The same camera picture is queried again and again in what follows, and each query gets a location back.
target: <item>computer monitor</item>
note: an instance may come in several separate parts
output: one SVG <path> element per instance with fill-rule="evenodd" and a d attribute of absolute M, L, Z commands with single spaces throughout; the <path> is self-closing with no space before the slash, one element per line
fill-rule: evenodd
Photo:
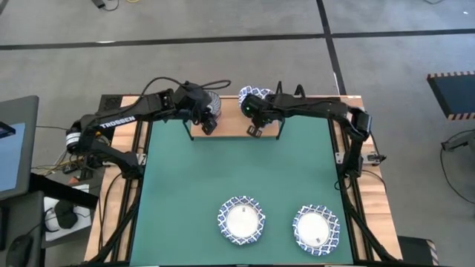
<path fill-rule="evenodd" d="M 38 103 L 37 96 L 0 102 L 0 200 L 28 192 Z"/>

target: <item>blue patterned plate rim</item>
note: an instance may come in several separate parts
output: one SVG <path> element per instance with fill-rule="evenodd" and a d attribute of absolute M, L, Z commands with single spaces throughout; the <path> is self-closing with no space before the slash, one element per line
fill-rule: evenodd
<path fill-rule="evenodd" d="M 308 214 L 317 214 L 318 216 L 310 215 L 312 216 L 312 220 L 309 221 L 309 219 L 307 219 L 307 223 L 304 223 L 303 220 L 301 221 L 302 217 Z M 299 227 L 300 229 L 308 229 L 309 226 L 312 227 L 312 225 L 308 225 L 308 222 L 315 223 L 315 220 L 324 220 L 324 222 L 328 225 L 328 229 L 310 229 L 314 231 L 319 231 L 319 233 L 324 236 L 324 241 L 320 240 L 320 237 L 316 237 L 316 240 L 313 240 L 312 243 L 310 243 L 308 240 L 309 237 L 305 237 L 305 233 L 299 232 Z M 334 215 L 334 213 L 324 205 L 302 206 L 292 221 L 292 227 L 294 230 L 295 241 L 297 242 L 298 246 L 300 246 L 303 250 L 310 253 L 311 255 L 328 255 L 338 246 L 338 242 L 340 239 L 340 222 L 337 216 Z"/>
<path fill-rule="evenodd" d="M 236 233 L 232 233 L 228 226 L 227 220 L 229 214 L 231 213 L 231 210 L 241 205 L 246 206 L 247 208 L 251 208 L 252 210 L 247 212 L 251 212 L 251 216 L 254 216 L 255 214 L 255 216 L 257 217 L 257 226 L 255 230 L 251 234 L 246 235 L 245 237 L 240 237 L 236 235 Z M 230 198 L 228 201 L 224 202 L 224 204 L 221 205 L 217 215 L 217 225 L 220 228 L 221 234 L 236 245 L 250 244 L 258 241 L 259 237 L 261 237 L 262 235 L 265 223 L 266 216 L 263 214 L 259 202 L 254 198 L 248 196 L 237 196 Z"/>

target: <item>plate center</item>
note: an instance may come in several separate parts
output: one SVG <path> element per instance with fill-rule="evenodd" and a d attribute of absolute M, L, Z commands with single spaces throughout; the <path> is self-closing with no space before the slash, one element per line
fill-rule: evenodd
<path fill-rule="evenodd" d="M 258 229 L 259 219 L 255 209 L 247 205 L 236 205 L 226 218 L 229 231 L 236 237 L 250 237 Z"/>
<path fill-rule="evenodd" d="M 302 241 L 314 248 L 325 244 L 330 236 L 328 222 L 320 214 L 314 212 L 300 217 L 297 230 Z"/>

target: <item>gray carpet floor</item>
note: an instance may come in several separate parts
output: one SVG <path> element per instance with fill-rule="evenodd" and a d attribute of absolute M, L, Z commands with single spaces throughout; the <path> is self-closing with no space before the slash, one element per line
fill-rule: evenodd
<path fill-rule="evenodd" d="M 475 27 L 471 0 L 324 4 L 334 33 Z M 108 13 L 88 0 L 9 0 L 0 15 L 0 45 L 278 33 L 323 33 L 315 1 L 119 0 Z M 379 150 L 388 156 L 381 169 L 398 234 L 433 240 L 441 264 L 472 266 L 474 206 L 448 187 L 439 149 L 440 142 L 475 128 L 475 122 L 447 121 L 425 77 L 475 70 L 475 34 L 334 42 L 347 93 L 363 96 Z M 197 83 L 231 79 L 222 94 L 245 85 L 274 88 L 279 80 L 286 92 L 300 83 L 310 94 L 338 93 L 324 39 L 0 50 L 0 99 L 38 95 L 39 125 L 69 127 L 93 113 L 101 95 L 139 93 L 155 76 Z M 150 90 L 169 87 L 174 85 L 162 82 Z M 38 129 L 33 164 L 51 164 L 64 145 L 61 131 Z M 471 200 L 474 160 L 466 148 L 444 154 L 449 179 Z M 87 236 L 48 248 L 46 266 L 82 261 Z"/>

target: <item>wooden table frame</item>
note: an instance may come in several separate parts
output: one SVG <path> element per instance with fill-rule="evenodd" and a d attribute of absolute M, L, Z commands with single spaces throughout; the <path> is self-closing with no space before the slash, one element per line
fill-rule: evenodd
<path fill-rule="evenodd" d="M 360 96 L 332 96 L 340 97 L 342 102 L 348 105 L 363 107 L 363 101 Z M 137 96 L 123 96 L 119 106 L 130 105 L 137 99 Z M 334 130 L 334 150 L 345 151 L 344 134 L 342 134 L 338 123 L 334 122 L 330 131 Z M 147 153 L 148 138 L 151 134 L 151 127 L 147 123 L 131 123 L 115 128 L 114 138 L 111 140 L 111 145 L 120 151 L 136 151 L 137 153 Z M 363 145 L 362 153 L 369 153 L 375 151 L 375 145 L 372 138 L 369 138 Z M 381 177 L 381 171 L 377 166 L 364 166 L 364 170 L 371 171 Z M 100 203 L 104 208 L 104 199 L 107 194 L 109 185 L 112 183 L 114 177 L 120 173 L 118 167 L 108 168 L 105 171 L 100 191 Z M 357 187 L 352 187 L 348 190 L 350 200 L 353 205 L 356 205 L 355 194 L 360 196 L 362 209 L 364 210 L 364 218 L 368 228 L 373 232 L 378 241 L 392 254 L 395 258 L 401 259 L 402 254 L 399 248 L 396 230 L 391 216 L 389 202 L 387 200 L 384 184 L 371 173 L 363 172 L 358 178 Z M 119 178 L 112 186 L 110 196 L 108 198 L 107 208 L 105 209 L 104 226 L 102 227 L 102 234 L 104 243 L 114 232 L 119 218 L 123 216 L 125 210 L 132 204 L 134 196 L 140 188 L 138 181 L 126 182 Z M 120 244 L 109 254 L 106 261 L 130 260 L 131 241 L 133 241 L 134 227 L 137 220 L 132 220 L 127 228 L 122 233 Z M 364 238 L 360 229 L 352 220 L 357 254 L 353 255 L 354 259 L 366 260 L 370 259 L 365 252 Z M 99 209 L 96 209 L 94 221 L 91 228 L 91 235 L 89 237 L 88 247 L 85 253 L 85 260 L 94 257 L 98 252 L 98 241 L 100 233 L 99 223 Z"/>

